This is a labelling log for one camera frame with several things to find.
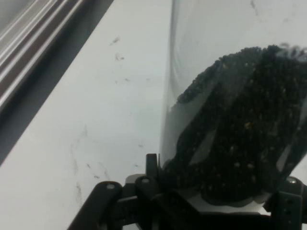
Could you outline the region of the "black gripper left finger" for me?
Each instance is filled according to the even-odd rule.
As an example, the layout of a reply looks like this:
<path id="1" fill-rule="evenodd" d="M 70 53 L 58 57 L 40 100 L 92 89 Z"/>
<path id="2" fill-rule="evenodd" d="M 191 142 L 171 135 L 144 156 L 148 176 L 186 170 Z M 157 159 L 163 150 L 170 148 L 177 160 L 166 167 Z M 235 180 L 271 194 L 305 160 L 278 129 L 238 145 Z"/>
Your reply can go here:
<path id="1" fill-rule="evenodd" d="M 156 154 L 146 155 L 145 174 L 125 185 L 99 182 L 69 225 L 70 230 L 196 230 L 198 212 L 177 192 L 164 191 L 158 181 Z"/>

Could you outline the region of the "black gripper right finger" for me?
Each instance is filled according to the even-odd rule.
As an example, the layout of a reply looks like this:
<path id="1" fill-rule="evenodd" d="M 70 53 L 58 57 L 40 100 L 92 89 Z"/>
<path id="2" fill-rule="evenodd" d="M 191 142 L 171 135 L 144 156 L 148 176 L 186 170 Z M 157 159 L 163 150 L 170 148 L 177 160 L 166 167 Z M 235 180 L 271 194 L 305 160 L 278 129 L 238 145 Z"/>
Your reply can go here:
<path id="1" fill-rule="evenodd" d="M 303 225 L 303 182 L 289 176 L 263 206 L 271 214 L 274 230 L 301 230 Z"/>

